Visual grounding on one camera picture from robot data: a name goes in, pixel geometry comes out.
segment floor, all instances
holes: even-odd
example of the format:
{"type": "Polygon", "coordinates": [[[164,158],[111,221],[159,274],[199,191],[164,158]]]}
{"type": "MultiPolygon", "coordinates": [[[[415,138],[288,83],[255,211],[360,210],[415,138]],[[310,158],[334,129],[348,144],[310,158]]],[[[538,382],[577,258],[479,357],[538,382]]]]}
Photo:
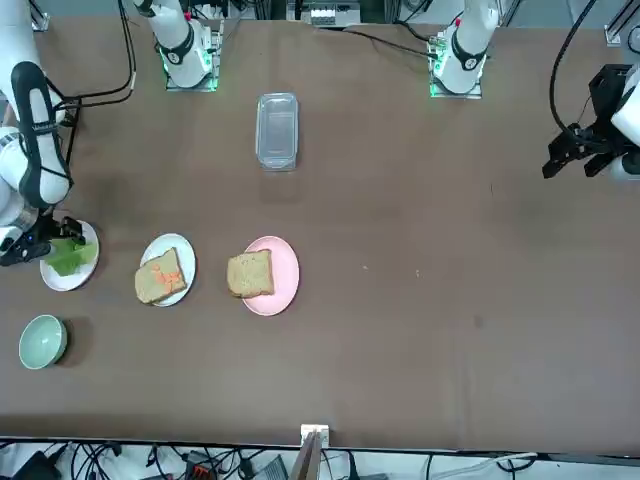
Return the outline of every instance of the floor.
{"type": "MultiPolygon", "coordinates": [[[[47,455],[51,455],[58,450],[62,444],[53,445],[50,443],[41,444],[19,444],[11,445],[0,451],[0,475],[14,475],[18,469],[29,459],[36,451],[46,451],[47,455]]],[[[56,464],[57,469],[62,474],[62,479],[72,479],[71,477],[71,460],[77,445],[69,445],[59,461],[56,464]]],[[[191,452],[190,447],[180,447],[178,451],[182,453],[191,452]]],[[[204,453],[202,448],[195,448],[196,451],[204,453]]],[[[124,446],[122,454],[117,458],[111,452],[101,456],[100,465],[104,472],[112,479],[118,480],[142,480],[150,478],[158,478],[158,466],[153,463],[147,467],[147,461],[151,447],[145,446],[124,446]]],[[[216,455],[224,456],[228,449],[208,449],[211,457],[216,455]]],[[[256,450],[243,450],[243,457],[251,456],[256,450]]],[[[281,455],[284,466],[291,473],[296,459],[295,451],[266,450],[251,461],[254,472],[260,472],[269,462],[281,455]]],[[[372,452],[353,452],[354,460],[358,475],[365,480],[415,480],[422,479],[426,475],[426,466],[429,460],[428,454],[423,453],[372,453],[372,452]]],[[[78,478],[84,478],[87,473],[86,469],[79,471],[82,463],[87,458],[82,449],[79,449],[75,460],[75,473],[78,478]]],[[[452,457],[445,455],[434,455],[431,467],[429,469],[429,479],[436,480],[444,478],[438,474],[449,472],[451,478],[454,478],[453,471],[460,468],[468,468],[486,461],[486,457],[452,457]]],[[[162,447],[158,451],[158,461],[162,472],[169,478],[173,474],[173,478],[178,478],[185,469],[183,461],[168,447],[162,447]]],[[[525,462],[522,460],[513,460],[514,466],[519,466],[525,462]]],[[[237,466],[236,461],[231,465],[231,456],[224,461],[222,465],[225,470],[233,469],[237,466]]],[[[640,469],[638,467],[625,467],[615,465],[587,465],[579,463],[567,463],[557,461],[537,460],[531,467],[519,471],[515,476],[511,477],[508,473],[500,470],[495,463],[488,464],[485,468],[467,475],[456,474],[459,478],[465,480],[508,480],[515,478],[517,480],[565,480],[567,478],[580,478],[582,480],[631,480],[637,479],[640,469]]],[[[344,451],[326,451],[326,461],[320,466],[318,480],[339,480],[348,478],[350,473],[349,457],[344,451]]],[[[218,476],[223,480],[239,480],[235,474],[226,474],[218,476]]]]}

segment bowl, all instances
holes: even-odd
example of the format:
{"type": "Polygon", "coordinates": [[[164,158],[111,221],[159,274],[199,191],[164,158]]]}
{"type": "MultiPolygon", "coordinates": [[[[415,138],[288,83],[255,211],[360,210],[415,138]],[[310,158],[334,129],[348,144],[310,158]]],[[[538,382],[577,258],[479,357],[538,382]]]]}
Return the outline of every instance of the bowl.
{"type": "Polygon", "coordinates": [[[29,322],[20,336],[20,361],[29,370],[56,363],[67,347],[67,329],[52,315],[40,315],[29,322]]]}

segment bread slice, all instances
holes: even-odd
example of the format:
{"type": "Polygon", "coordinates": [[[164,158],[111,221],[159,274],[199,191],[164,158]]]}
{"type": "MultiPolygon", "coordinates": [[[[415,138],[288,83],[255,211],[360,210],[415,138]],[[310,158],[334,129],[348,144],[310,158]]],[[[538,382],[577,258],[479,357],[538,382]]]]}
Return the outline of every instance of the bread slice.
{"type": "Polygon", "coordinates": [[[229,259],[227,285],[235,297],[273,295],[271,250],[248,252],[229,259]]]}
{"type": "Polygon", "coordinates": [[[136,295],[142,303],[156,303],[187,288],[178,252],[170,248],[136,272],[136,295]]]}

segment plastic container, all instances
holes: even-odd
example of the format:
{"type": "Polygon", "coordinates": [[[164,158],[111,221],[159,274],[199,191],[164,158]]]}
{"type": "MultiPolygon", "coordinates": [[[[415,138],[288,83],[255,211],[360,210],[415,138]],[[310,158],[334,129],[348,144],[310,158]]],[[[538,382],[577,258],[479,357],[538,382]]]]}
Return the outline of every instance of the plastic container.
{"type": "Polygon", "coordinates": [[[293,93],[267,93],[258,100],[256,155],[265,170],[296,167],[298,100],[293,93]]]}

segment plate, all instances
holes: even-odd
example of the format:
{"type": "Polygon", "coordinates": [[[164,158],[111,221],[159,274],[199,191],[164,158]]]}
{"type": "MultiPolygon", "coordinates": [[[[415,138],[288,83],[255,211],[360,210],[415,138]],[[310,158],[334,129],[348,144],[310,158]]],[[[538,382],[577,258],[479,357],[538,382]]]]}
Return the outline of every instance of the plate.
{"type": "Polygon", "coordinates": [[[96,269],[96,265],[98,265],[98,259],[100,258],[100,241],[98,240],[98,234],[87,222],[83,222],[82,220],[79,220],[79,222],[82,225],[82,235],[84,235],[87,243],[95,243],[98,246],[98,252],[93,262],[81,265],[78,267],[76,273],[67,275],[66,277],[61,277],[47,262],[40,260],[40,275],[42,275],[44,283],[56,292],[68,292],[69,290],[80,287],[89,280],[89,277],[96,269]]]}
{"type": "Polygon", "coordinates": [[[189,241],[182,235],[177,233],[165,233],[164,235],[156,238],[142,254],[140,260],[140,266],[148,262],[152,258],[160,257],[165,254],[171,247],[176,249],[178,253],[178,260],[180,261],[180,268],[184,275],[184,281],[187,282],[187,288],[181,292],[174,293],[170,297],[165,298],[160,302],[156,302],[153,305],[156,307],[168,307],[178,303],[187,294],[193,285],[193,281],[196,278],[196,254],[193,251],[193,247],[189,241]]]}
{"type": "Polygon", "coordinates": [[[280,237],[262,237],[247,247],[245,252],[271,250],[271,273],[273,295],[243,298],[242,301],[253,313],[263,316],[277,315],[293,301],[300,284],[298,257],[291,245],[280,237]]]}

